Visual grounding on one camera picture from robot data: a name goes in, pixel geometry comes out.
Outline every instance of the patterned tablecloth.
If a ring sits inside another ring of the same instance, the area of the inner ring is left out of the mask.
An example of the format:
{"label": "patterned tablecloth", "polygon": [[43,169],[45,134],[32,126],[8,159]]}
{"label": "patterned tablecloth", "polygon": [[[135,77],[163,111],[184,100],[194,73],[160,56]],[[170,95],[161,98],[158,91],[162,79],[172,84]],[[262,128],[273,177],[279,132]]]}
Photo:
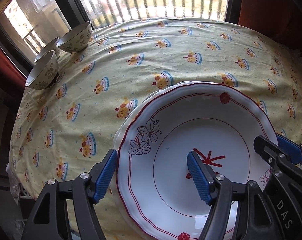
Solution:
{"label": "patterned tablecloth", "polygon": [[[92,35],[84,51],[61,53],[55,85],[25,89],[9,161],[34,198],[50,178],[70,180],[89,171],[139,103],[181,81],[235,87],[256,101],[276,132],[302,143],[301,59],[266,36],[225,22],[177,17],[114,24]],[[68,209],[77,230],[70,202]],[[109,190],[95,210],[107,239],[141,239]]]}

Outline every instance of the red curtain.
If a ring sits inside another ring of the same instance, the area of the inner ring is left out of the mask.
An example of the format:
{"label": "red curtain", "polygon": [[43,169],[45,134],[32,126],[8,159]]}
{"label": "red curtain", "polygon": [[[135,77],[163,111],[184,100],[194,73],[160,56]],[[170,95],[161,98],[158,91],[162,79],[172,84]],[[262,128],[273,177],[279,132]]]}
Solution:
{"label": "red curtain", "polygon": [[22,97],[25,77],[15,68],[0,48],[0,88],[12,97]]}
{"label": "red curtain", "polygon": [[242,0],[239,25],[299,49],[302,57],[302,13],[292,0]]}

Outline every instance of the screw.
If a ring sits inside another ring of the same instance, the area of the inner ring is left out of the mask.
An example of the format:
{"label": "screw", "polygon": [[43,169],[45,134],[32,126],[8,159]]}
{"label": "screw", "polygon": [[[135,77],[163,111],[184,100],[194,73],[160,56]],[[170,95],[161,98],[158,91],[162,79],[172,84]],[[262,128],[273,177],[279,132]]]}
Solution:
{"label": "screw", "polygon": [[274,172],[274,174],[275,174],[277,177],[280,177],[280,176],[282,176],[282,171],[276,170],[276,171]]}
{"label": "screw", "polygon": [[49,185],[53,185],[54,183],[55,183],[55,179],[49,179],[47,181],[47,184],[49,184]]}
{"label": "screw", "polygon": [[255,187],[257,183],[254,180],[249,181],[249,185]]}
{"label": "screw", "polygon": [[222,174],[217,174],[215,177],[217,180],[224,180],[224,176]]}
{"label": "screw", "polygon": [[87,172],[83,172],[81,175],[80,175],[80,178],[81,179],[87,179],[89,177],[89,174]]}

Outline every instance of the white bowl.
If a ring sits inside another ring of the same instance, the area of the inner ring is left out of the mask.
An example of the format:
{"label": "white bowl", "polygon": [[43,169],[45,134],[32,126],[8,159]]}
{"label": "white bowl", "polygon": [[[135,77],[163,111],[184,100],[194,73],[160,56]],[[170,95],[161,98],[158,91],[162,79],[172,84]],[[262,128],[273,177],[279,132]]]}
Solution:
{"label": "white bowl", "polygon": [[28,75],[25,86],[33,89],[49,87],[59,73],[59,63],[55,51],[51,50],[41,57]]}
{"label": "white bowl", "polygon": [[56,47],[66,52],[78,52],[86,48],[92,36],[91,22],[84,22],[66,33]]}
{"label": "white bowl", "polygon": [[[142,105],[116,138],[119,162],[116,184],[110,186],[120,196],[120,212],[144,231],[145,239],[199,237],[210,207],[188,174],[187,154],[194,148],[215,172],[244,184],[253,179],[264,188],[270,166],[254,151],[253,141],[262,135],[278,143],[253,100],[221,84],[186,82]],[[232,237],[236,212],[233,202],[224,239]]]}
{"label": "white bowl", "polygon": [[52,41],[50,41],[36,56],[34,62],[37,62],[41,57],[43,57],[46,53],[48,53],[51,50],[55,51],[55,55],[57,59],[59,59],[61,50],[58,47],[56,47],[58,41],[59,41],[59,37],[56,37]]}

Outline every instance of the white lettering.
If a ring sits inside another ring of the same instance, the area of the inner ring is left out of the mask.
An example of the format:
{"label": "white lettering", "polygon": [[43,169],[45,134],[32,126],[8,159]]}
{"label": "white lettering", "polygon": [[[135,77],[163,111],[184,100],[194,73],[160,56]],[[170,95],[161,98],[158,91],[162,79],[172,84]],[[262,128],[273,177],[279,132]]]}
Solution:
{"label": "white lettering", "polygon": [[283,207],[283,201],[280,200],[279,204],[277,205],[277,208],[280,210],[280,209],[282,209],[282,207]]}
{"label": "white lettering", "polygon": [[288,211],[286,211],[286,212],[284,212],[284,213],[281,214],[282,217],[283,217],[282,221],[285,220],[287,214],[288,214]]}
{"label": "white lettering", "polygon": [[285,224],[286,229],[288,229],[288,228],[290,227],[290,223],[291,223],[291,225],[292,225],[292,220],[291,220],[291,219],[288,221],[288,223],[287,223],[287,224]]}

